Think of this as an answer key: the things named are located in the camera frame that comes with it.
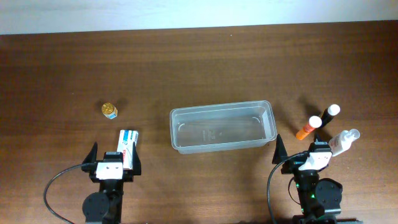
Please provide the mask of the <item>orange tube white cap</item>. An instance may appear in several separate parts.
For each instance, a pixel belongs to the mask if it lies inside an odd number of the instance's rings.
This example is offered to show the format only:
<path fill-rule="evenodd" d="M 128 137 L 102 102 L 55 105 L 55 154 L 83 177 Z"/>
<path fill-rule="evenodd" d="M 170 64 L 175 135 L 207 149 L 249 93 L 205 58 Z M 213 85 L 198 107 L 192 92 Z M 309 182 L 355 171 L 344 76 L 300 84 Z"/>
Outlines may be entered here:
<path fill-rule="evenodd" d="M 308 119 L 308 123 L 296 133 L 295 137 L 298 140 L 306 138 L 313 130 L 319 128 L 322 125 L 322 119 L 319 116 L 311 116 Z"/>

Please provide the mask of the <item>white pump bottle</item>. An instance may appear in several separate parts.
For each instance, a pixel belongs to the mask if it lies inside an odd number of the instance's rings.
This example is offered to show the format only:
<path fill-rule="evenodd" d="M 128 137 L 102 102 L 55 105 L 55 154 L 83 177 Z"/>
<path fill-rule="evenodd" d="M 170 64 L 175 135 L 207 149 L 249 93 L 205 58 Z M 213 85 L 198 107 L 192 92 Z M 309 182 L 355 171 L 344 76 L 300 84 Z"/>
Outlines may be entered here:
<path fill-rule="evenodd" d="M 360 132 L 357 129 L 344 130 L 329 141 L 332 156 L 336 157 L 342 152 L 347 151 L 352 143 L 360 138 Z"/>

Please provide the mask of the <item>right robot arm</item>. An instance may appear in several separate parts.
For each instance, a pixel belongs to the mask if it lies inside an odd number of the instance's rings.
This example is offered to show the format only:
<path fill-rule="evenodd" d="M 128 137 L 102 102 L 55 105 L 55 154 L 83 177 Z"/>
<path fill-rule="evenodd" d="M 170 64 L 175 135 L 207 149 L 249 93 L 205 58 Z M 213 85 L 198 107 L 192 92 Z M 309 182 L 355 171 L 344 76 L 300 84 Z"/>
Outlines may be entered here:
<path fill-rule="evenodd" d="M 282 174 L 292 174 L 292 181 L 298 193 L 298 204 L 302 213 L 292 217 L 292 223 L 336 223 L 341 213 L 343 186 L 329 178 L 321 179 L 319 172 L 328 167 L 332 157 L 330 146 L 315 137 L 308 150 L 287 155 L 280 135 L 276 137 L 276 147 L 272 169 L 267 181 L 267 203 L 271 211 L 270 186 L 273 173 L 281 168 Z"/>

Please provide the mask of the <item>white Panadol medicine box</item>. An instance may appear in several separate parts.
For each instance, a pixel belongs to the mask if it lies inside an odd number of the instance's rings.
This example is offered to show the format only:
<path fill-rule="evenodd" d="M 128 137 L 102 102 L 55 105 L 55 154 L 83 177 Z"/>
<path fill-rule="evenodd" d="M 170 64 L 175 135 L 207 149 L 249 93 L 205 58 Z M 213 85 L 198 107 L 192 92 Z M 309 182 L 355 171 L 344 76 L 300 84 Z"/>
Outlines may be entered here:
<path fill-rule="evenodd" d="M 117 151 L 123 154 L 123 169 L 125 170 L 133 170 L 133 152 L 138 136 L 139 133 L 135 130 L 122 129 L 119 132 Z"/>

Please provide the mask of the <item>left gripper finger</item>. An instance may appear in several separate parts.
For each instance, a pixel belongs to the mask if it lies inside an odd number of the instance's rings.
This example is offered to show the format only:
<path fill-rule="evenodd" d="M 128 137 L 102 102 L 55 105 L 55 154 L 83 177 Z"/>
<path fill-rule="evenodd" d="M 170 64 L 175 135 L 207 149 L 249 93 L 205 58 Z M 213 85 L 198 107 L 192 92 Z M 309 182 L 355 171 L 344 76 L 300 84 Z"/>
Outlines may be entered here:
<path fill-rule="evenodd" d="M 133 143 L 132 159 L 133 159 L 132 161 L 133 175 L 141 175 L 141 161 L 137 154 L 136 143 Z"/>
<path fill-rule="evenodd" d="M 97 152 L 98 152 L 98 143 L 95 142 L 93 144 L 93 147 L 91 148 L 90 152 L 88 153 L 88 155 L 83 160 L 82 164 L 95 163 L 96 162 L 96 157 L 97 157 Z"/>

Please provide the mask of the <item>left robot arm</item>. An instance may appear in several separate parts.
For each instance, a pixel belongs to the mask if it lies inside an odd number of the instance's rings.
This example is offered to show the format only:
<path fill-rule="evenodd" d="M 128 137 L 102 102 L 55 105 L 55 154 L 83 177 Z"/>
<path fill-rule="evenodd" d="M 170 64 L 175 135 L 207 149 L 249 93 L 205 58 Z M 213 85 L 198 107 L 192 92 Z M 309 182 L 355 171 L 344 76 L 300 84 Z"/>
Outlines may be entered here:
<path fill-rule="evenodd" d="M 115 169 L 110 177 L 99 177 L 107 170 L 123 161 L 120 152 L 105 152 L 102 160 L 97 160 L 98 144 L 94 143 L 91 151 L 83 160 L 81 170 L 89 174 L 94 183 L 99 183 L 99 191 L 90 194 L 84 200 L 82 211 L 86 223 L 121 223 L 123 207 L 123 186 L 126 182 L 133 182 L 134 177 L 141 175 L 141 162 L 139 160 L 136 144 L 132 145 L 132 169 L 122 167 Z"/>

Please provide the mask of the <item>small gold lid jar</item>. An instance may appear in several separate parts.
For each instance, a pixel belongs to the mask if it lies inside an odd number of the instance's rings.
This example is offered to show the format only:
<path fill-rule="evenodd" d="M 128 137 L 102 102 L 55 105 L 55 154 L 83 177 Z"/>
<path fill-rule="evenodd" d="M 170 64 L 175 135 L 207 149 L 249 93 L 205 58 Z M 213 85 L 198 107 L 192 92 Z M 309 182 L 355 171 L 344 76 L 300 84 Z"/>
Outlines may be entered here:
<path fill-rule="evenodd" d="M 111 103 L 105 103 L 101 107 L 101 111 L 108 119 L 114 119 L 118 116 L 117 108 Z"/>

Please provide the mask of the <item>black tube white cap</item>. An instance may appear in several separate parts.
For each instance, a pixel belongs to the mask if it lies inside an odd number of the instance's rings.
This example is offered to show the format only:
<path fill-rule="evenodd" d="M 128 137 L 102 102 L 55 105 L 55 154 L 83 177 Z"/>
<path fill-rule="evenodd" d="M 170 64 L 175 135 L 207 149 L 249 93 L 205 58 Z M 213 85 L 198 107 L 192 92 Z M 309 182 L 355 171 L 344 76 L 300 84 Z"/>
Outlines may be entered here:
<path fill-rule="evenodd" d="M 322 124 L 320 128 L 326 126 L 336 115 L 340 113 L 340 106 L 337 104 L 330 105 L 321 115 Z"/>

